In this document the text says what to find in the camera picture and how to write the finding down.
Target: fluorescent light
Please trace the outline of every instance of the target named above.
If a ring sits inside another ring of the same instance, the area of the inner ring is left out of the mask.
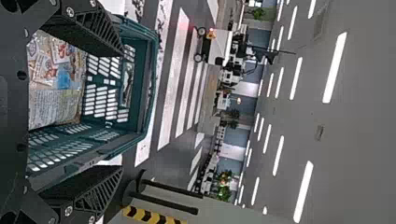
[[[301,215],[304,209],[306,193],[308,192],[309,182],[311,181],[313,170],[314,170],[314,164],[311,161],[308,161],[305,166],[303,181],[301,183],[300,193],[298,194],[297,204],[294,210],[293,219],[296,223],[299,223],[301,221]]]
[[[277,147],[277,153],[276,153],[276,157],[275,157],[273,176],[276,176],[277,168],[279,167],[280,155],[282,154],[282,149],[283,149],[284,142],[285,142],[285,137],[282,135],[282,136],[280,136],[279,146]]]
[[[267,97],[270,97],[273,79],[274,79],[274,73],[271,74],[270,76],[270,83],[268,84]]]
[[[244,173],[241,174],[241,177],[239,178],[239,185],[238,188],[241,188],[242,185],[242,179],[244,178]]]
[[[257,125],[259,125],[260,113],[257,113],[256,123],[254,124],[254,133],[257,132]]]
[[[253,190],[253,195],[251,196],[251,205],[254,205],[254,202],[256,201],[256,195],[257,195],[257,188],[259,187],[260,184],[260,178],[256,178],[256,184],[254,185],[254,190]]]
[[[300,57],[297,60],[296,72],[294,74],[293,84],[291,85],[291,91],[290,91],[290,99],[291,100],[294,100],[294,96],[296,94],[297,83],[298,83],[298,78],[300,76],[300,71],[301,71],[301,65],[302,64],[303,64],[303,58]]]
[[[308,19],[311,19],[312,16],[314,15],[316,3],[317,3],[317,0],[311,0],[311,6],[309,7],[309,12],[308,12]]]
[[[268,124],[267,135],[265,136],[264,148],[262,149],[262,153],[265,154],[268,148],[268,141],[271,135],[272,124]]]
[[[280,0],[279,12],[277,13],[277,21],[280,21],[280,17],[282,16],[282,10],[283,10],[283,0]]]
[[[250,164],[251,151],[252,151],[252,148],[251,148],[250,151],[248,152],[248,156],[247,156],[247,167],[248,167],[248,165]]]
[[[275,98],[279,97],[280,86],[282,85],[283,73],[285,72],[285,68],[282,67],[280,69],[279,78],[277,79],[276,93]]]
[[[242,202],[242,195],[244,194],[245,185],[242,185],[241,192],[239,193],[238,203]]]
[[[291,16],[288,40],[291,40],[291,36],[293,35],[294,23],[296,22],[296,16],[297,16],[297,10],[298,10],[298,7],[296,6],[293,10],[293,15]]]
[[[262,209],[262,214],[265,215],[265,216],[268,214],[267,206],[264,206],[264,208]]]
[[[260,87],[259,87],[259,94],[258,96],[262,95],[262,80],[260,81]]]
[[[326,89],[323,94],[323,104],[328,104],[332,100],[332,92],[334,91],[335,80],[337,79],[338,69],[343,57],[344,46],[347,41],[347,32],[340,34],[335,44],[334,55],[332,56],[332,66],[330,67],[329,77],[326,83]]]
[[[275,42],[276,42],[276,39],[274,38],[273,43],[271,45],[271,52],[274,51],[274,49],[275,49]]]
[[[284,27],[281,26],[280,31],[279,31],[279,39],[277,40],[276,50],[280,50],[280,44],[282,43],[283,29],[284,29]]]
[[[250,147],[250,140],[247,140],[247,150],[245,151],[245,156],[248,155],[248,148]]]
[[[260,129],[259,129],[259,135],[257,135],[257,141],[260,141],[262,139],[262,126],[264,125],[265,119],[262,118],[262,123],[260,124]]]

